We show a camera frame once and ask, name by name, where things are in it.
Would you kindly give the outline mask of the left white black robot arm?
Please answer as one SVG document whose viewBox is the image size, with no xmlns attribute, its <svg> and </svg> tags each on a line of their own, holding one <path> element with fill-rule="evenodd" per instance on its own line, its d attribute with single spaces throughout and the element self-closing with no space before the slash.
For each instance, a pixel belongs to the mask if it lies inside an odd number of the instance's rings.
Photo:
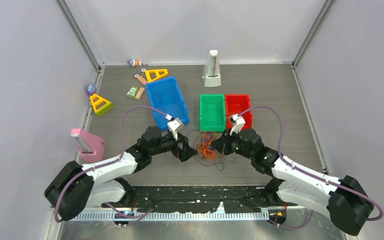
<svg viewBox="0 0 384 240">
<path fill-rule="evenodd" d="M 120 155 L 83 165 L 74 160 L 68 162 L 44 191 L 44 197 L 55 209 L 55 221 L 72 220 L 85 208 L 106 203 L 128 207 L 134 199 L 134 188 L 123 176 L 143 170 L 153 156 L 167 152 L 181 162 L 198 153 L 183 134 L 163 134 L 157 126 L 150 126 Z"/>
</svg>

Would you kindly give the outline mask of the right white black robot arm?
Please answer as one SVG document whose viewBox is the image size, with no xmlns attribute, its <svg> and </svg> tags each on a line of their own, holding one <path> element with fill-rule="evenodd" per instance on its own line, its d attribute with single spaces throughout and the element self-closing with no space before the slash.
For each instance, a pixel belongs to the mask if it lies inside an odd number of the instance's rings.
<svg viewBox="0 0 384 240">
<path fill-rule="evenodd" d="M 286 202 L 303 206 L 326 216 L 348 235 L 357 236 L 374 209 L 354 177 L 338 178 L 300 165 L 265 146 L 251 128 L 240 133 L 226 130 L 210 146 L 222 155 L 235 153 L 247 158 L 256 171 L 271 176 L 265 188 L 271 205 Z"/>
</svg>

